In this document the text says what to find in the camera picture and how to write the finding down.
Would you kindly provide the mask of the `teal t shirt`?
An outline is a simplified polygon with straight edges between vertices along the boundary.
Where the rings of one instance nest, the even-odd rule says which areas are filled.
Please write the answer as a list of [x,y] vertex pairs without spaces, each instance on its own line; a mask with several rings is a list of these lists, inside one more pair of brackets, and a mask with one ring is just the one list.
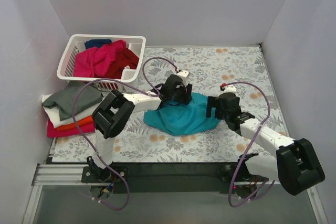
[[206,117],[207,96],[192,93],[188,105],[170,102],[156,111],[146,111],[144,122],[148,126],[173,136],[196,134],[216,128],[220,122],[214,116]]

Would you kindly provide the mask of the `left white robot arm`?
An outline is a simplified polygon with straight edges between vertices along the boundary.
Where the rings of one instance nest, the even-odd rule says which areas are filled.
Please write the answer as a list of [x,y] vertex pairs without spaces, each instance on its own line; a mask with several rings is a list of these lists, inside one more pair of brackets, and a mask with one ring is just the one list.
[[96,133],[94,154],[87,158],[89,169],[100,182],[111,178],[114,140],[124,129],[133,113],[157,111],[170,102],[189,104],[192,96],[192,85],[187,83],[190,73],[182,70],[170,75],[164,84],[155,87],[160,95],[155,96],[154,90],[148,93],[125,94],[118,90],[111,91],[93,112],[92,118]]

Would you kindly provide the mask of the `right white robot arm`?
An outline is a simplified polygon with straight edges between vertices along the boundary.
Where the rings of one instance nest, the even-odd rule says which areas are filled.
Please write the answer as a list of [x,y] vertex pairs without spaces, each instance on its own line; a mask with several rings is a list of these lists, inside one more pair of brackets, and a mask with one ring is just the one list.
[[206,117],[224,120],[228,128],[251,140],[273,156],[264,159],[258,153],[241,155],[236,173],[242,180],[260,176],[279,182],[295,196],[325,180],[324,170],[311,142],[295,140],[270,129],[249,112],[241,110],[240,98],[232,92],[207,98]]

